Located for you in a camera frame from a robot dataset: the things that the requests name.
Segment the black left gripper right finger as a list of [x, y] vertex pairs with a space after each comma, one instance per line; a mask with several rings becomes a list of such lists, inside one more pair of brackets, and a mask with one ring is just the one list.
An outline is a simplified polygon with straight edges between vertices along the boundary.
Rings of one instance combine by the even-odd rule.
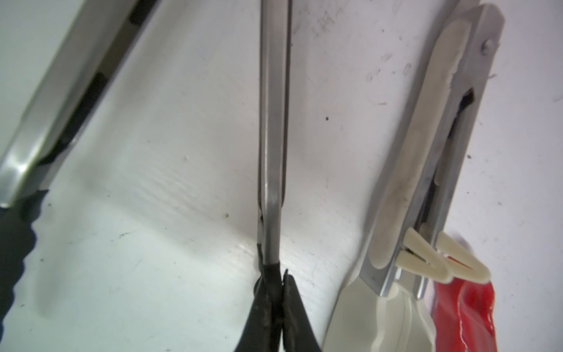
[[283, 276], [283, 346], [288, 352], [321, 352], [296, 281], [288, 270]]

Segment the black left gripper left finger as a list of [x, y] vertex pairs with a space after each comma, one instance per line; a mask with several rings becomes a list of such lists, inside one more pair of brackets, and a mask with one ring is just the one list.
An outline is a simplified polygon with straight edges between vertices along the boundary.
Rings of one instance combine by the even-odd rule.
[[278, 351], [284, 320], [279, 263], [262, 267], [254, 294], [249, 316], [235, 351]]

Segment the black steel tongs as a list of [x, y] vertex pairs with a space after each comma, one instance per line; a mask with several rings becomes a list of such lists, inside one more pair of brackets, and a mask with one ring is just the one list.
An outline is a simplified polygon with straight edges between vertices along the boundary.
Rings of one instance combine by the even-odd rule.
[[259, 1], [160, 1], [44, 190], [3, 351], [232, 351], [257, 267]]

